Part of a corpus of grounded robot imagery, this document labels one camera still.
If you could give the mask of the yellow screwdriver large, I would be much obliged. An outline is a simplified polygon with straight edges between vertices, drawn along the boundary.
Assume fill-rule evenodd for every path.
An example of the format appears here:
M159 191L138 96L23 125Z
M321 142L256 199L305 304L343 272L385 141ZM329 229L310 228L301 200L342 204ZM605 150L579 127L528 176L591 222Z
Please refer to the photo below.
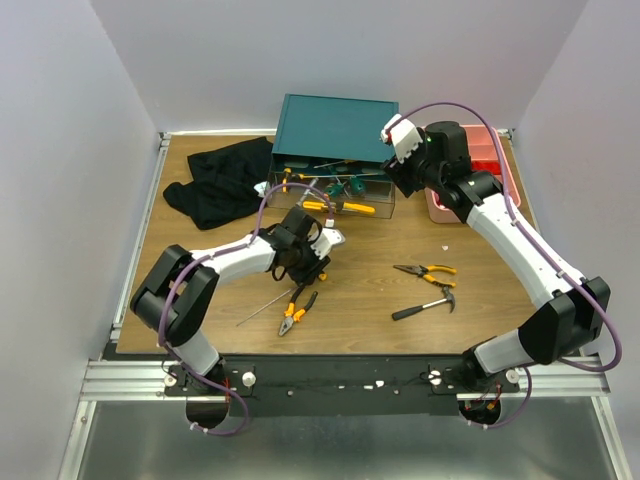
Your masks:
M351 202L344 202L342 204L342 210L364 215L374 215L376 213L376 209L372 206Z

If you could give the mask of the black handled claw hammer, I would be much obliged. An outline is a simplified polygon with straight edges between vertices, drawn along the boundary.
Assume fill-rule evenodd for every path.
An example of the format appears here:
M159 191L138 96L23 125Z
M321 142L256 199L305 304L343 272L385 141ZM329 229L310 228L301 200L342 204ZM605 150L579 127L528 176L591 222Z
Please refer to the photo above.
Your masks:
M424 310L431 309L441 305L448 305L450 307L450 311L453 311L456 306L455 296L451 292L451 289L447 286L442 288L443 297L439 300L432 301L426 304L421 304L413 307L409 307L400 311L396 311L391 314L391 318L394 321L398 321L401 319L408 318L412 315L416 315Z

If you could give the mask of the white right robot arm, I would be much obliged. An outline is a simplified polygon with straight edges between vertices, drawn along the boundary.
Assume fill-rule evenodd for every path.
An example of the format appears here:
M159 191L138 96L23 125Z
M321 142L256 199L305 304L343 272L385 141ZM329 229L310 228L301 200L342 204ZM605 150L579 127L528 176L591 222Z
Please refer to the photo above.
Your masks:
M435 192L442 205L496 250L535 307L518 328L463 353L455 372L467 389L483 391L498 373L551 364L599 337L609 286L562 259L519 212L507 186L473 169L461 125L443 121L421 128L394 115L381 140L394 149L383 170L403 195Z

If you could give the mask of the red block middle compartment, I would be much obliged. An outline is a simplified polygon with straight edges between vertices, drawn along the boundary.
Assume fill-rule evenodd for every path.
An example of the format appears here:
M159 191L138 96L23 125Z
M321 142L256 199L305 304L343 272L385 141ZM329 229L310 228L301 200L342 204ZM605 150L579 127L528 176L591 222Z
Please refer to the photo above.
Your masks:
M473 160L471 162L473 171L486 171L496 176L501 176L501 164L494 160Z

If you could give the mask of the yellow black long rod driver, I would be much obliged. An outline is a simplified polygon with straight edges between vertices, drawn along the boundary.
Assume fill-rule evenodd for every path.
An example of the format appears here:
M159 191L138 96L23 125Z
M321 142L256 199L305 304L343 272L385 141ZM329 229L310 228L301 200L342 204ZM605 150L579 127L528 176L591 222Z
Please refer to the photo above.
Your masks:
M318 276L316 277L317 280L319 280L320 282L326 281L328 275L325 272L321 272L320 274L318 274ZM272 300L268 301L266 304L262 305L261 307L259 307L256 311L252 312L250 315L248 315L245 319L241 320L240 322L238 322L236 324L236 327L239 327L240 325L242 325L243 323L249 321L250 319L254 318L255 316L257 316L259 313L261 313L262 311L264 311L265 309L269 308L271 305L273 305L274 303L277 303L281 298L287 296L290 293L293 293L295 290L294 287L290 287L288 290L285 290L284 292L282 292L281 294L277 295L275 298L273 298Z

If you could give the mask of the teal drawer cabinet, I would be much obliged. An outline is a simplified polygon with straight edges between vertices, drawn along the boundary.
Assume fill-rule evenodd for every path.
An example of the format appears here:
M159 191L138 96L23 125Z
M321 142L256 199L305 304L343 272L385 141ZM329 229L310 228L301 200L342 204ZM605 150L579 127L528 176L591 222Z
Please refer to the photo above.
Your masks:
M287 94L269 173L284 168L307 171L318 163L351 159L356 161L319 169L374 169L390 180L381 165L393 149L382 143L380 132L398 112L393 101Z

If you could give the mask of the yellow long nose pliers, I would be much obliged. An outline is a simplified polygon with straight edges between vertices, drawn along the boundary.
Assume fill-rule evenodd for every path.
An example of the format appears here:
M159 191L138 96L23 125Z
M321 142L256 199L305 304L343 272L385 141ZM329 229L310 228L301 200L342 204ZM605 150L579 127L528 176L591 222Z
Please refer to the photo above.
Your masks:
M457 274L457 270L453 267L449 267L446 265L439 265L439 264L434 264L434 265L428 265L428 266L423 266L423 265L400 265L400 264L396 264L393 266L394 269L400 270L402 272L405 273L409 273L411 275L417 276L419 278L424 279L425 281L427 281L428 283L438 286L438 287L447 287L447 288L455 288L456 287L456 282L455 281L445 281L445 280L438 280L434 274L435 273L446 273L446 274L450 274L450 275L456 275Z

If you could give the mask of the yellow black T-handle long driver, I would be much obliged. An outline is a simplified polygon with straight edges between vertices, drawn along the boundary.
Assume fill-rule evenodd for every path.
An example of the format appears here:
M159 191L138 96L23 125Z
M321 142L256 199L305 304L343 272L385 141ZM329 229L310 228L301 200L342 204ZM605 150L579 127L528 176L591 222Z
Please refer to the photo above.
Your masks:
M326 191L316 188L320 179L321 177L318 175L293 172L291 168L285 168L282 176L281 192L285 194L290 193L293 190L291 184L306 182L305 188L302 189L304 195L320 195L329 197L329 194Z

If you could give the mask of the black cloth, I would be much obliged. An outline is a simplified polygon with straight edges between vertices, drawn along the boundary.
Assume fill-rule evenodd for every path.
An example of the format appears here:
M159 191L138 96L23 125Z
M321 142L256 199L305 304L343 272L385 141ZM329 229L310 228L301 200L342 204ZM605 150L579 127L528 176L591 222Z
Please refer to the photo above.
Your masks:
M268 180L273 144L259 137L187 157L192 181L173 182L163 191L170 207L202 230L212 230L256 213L255 189Z

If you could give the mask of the pink compartment tray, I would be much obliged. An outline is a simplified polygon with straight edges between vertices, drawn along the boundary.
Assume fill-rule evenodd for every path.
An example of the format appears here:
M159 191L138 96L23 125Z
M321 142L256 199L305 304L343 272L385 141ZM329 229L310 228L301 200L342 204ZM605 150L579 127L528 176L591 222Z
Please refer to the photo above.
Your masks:
M502 142L499 141L499 148L496 148L489 131L484 125L462 125L462 128L466 132L472 171L491 173L500 183L503 183L504 179L501 174L502 170L498 154L502 153L505 158L507 155ZM425 197L429 216L434 223L450 224L459 222L455 214L441 203L436 192L426 189Z

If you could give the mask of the yellow screwdriver small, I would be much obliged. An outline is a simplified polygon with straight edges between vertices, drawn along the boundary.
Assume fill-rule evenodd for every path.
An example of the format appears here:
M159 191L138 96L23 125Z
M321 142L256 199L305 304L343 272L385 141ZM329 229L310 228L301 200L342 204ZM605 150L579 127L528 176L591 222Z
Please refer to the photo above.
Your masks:
M356 160L351 160L351 159L328 161L328 162L324 162L324 163L318 163L318 164L314 165L313 168L314 169L328 168L328 167L334 167L336 165L354 163L355 161Z

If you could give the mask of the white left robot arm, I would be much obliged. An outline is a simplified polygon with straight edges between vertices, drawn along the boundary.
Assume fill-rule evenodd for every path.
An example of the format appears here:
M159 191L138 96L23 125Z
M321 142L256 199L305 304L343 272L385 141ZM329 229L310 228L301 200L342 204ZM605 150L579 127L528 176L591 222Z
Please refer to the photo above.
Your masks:
M266 272L281 272L304 288L325 272L332 249L344 242L332 220L320 223L295 206L281 222L221 247L188 251L171 245L132 295L130 310L189 368L188 384L209 395L222 380L222 355L202 331L216 289Z

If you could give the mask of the yellow black combination pliers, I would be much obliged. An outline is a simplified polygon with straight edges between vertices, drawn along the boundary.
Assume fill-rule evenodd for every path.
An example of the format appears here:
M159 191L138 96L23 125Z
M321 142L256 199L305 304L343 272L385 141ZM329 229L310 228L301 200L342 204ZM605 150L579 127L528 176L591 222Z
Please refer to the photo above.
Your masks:
M298 287L291 296L288 302L287 309L284 312L284 318L278 330L279 337L283 337L284 335L286 335L293 328L294 324L298 323L314 306L318 296L317 291L313 291L311 293L308 301L302 307L297 307L297 301L304 290L304 286Z

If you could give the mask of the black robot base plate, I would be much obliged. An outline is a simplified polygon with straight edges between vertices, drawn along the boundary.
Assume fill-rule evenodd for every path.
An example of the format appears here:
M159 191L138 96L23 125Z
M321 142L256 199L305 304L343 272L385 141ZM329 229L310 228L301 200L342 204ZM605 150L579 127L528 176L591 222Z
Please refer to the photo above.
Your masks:
M228 354L217 375L239 394L240 416L455 416L464 396L519 392L501 372L485 380L462 374L459 355Z

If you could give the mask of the small green screwdriver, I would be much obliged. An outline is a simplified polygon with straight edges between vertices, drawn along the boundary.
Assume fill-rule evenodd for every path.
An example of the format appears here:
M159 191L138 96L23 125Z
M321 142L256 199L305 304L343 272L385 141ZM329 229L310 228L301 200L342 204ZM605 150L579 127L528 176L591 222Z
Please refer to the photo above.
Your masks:
M358 177L349 179L349 190L352 195L362 196L366 194L366 185Z

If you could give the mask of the clear drawer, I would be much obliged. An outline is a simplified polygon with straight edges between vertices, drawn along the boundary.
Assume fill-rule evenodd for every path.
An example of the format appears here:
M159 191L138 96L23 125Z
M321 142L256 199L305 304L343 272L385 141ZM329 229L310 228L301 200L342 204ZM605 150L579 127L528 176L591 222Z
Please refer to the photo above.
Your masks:
M268 174L268 186L282 184L268 205L285 209L295 204L326 212L330 202L338 214L390 219L395 209L395 187L381 171L365 169L284 168Z

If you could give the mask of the green screwdriver short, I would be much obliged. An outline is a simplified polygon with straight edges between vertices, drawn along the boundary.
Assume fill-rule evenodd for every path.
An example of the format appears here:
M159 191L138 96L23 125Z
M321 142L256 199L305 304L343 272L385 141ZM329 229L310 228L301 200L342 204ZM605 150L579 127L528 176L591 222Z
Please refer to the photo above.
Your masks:
M338 198L344 193L344 189L345 187L342 183L331 182L325 188L324 193L329 198Z

